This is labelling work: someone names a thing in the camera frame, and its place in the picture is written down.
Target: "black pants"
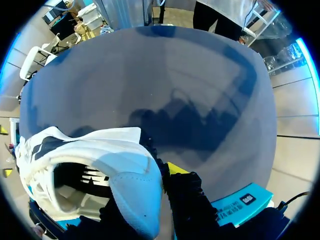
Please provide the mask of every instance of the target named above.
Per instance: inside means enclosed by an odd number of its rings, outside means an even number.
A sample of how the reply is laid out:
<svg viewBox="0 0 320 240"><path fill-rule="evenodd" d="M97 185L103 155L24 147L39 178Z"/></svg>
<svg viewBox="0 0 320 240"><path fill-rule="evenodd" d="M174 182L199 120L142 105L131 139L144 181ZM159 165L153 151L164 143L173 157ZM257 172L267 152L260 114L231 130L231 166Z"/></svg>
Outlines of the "black pants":
<svg viewBox="0 0 320 240"><path fill-rule="evenodd" d="M215 27L216 34L238 41L242 33L242 27L223 16L211 7L196 2L193 14L193 28L208 31L218 20Z"/></svg>

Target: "computer monitor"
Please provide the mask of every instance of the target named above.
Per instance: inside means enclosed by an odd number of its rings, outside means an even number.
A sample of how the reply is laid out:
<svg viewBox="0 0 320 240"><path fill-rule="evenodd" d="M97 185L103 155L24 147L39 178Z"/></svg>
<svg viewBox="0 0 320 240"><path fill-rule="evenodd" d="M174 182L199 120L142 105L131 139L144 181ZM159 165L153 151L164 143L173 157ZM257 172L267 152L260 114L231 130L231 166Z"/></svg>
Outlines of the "computer monitor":
<svg viewBox="0 0 320 240"><path fill-rule="evenodd" d="M64 3L64 1L60 1L57 4L55 4L56 7L61 8L61 9L67 9L66 4ZM58 17L59 15L62 15L62 13L64 13L65 11L62 10L58 10L58 9L54 9L51 8L43 17L42 19L45 21L46 24L51 23L56 17Z"/></svg>
<svg viewBox="0 0 320 240"><path fill-rule="evenodd" d="M60 9L67 9L67 6L66 6L66 4L64 3L64 1L60 1L60 2L57 3L55 6L56 6L57 8L60 8ZM56 17L58 17L59 15L62 15L62 13L64 13L66 10L61 11L61 10L58 10L58 9L54 9L54 8L53 8L51 11L56 15Z"/></svg>

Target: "gray table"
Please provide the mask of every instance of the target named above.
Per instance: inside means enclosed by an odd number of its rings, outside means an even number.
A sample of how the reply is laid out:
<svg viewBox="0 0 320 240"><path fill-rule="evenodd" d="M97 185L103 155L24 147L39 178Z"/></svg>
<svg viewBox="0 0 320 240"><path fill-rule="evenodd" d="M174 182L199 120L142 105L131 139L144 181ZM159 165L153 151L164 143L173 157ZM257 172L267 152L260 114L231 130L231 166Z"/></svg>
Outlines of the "gray table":
<svg viewBox="0 0 320 240"><path fill-rule="evenodd" d="M262 58L222 36L172 26L98 36L42 68L23 91L20 133L49 126L71 137L139 126L164 161L199 174L210 201L251 182L266 187L276 148ZM163 205L167 236L165 198Z"/></svg>

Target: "white box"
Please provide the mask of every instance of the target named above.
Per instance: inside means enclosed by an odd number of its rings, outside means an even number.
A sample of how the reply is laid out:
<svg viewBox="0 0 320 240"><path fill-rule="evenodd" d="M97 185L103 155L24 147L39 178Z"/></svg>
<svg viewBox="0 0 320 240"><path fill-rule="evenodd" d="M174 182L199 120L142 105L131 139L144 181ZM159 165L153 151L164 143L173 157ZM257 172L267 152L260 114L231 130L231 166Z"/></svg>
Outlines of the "white box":
<svg viewBox="0 0 320 240"><path fill-rule="evenodd" d="M77 15L78 18L83 19L83 23L85 25L89 24L90 22L96 20L99 17L99 13L97 10L97 6L94 3L86 6L85 8L81 9Z"/></svg>
<svg viewBox="0 0 320 240"><path fill-rule="evenodd" d="M91 30L95 30L96 28L99 28L103 24L102 22L102 16L99 15L96 19L91 20L88 23L85 23L85 25Z"/></svg>

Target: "white sneaker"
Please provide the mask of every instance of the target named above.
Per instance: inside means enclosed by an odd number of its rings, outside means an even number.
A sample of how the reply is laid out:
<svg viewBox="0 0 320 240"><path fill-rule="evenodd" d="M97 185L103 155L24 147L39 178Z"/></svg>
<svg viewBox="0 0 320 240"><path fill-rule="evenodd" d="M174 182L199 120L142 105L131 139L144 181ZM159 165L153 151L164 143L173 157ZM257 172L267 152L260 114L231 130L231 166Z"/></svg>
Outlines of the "white sneaker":
<svg viewBox="0 0 320 240"><path fill-rule="evenodd" d="M112 195L127 223L154 239L162 178L140 135L140 128L125 127L71 138L49 127L27 141L21 137L15 154L22 185L55 221L99 219Z"/></svg>

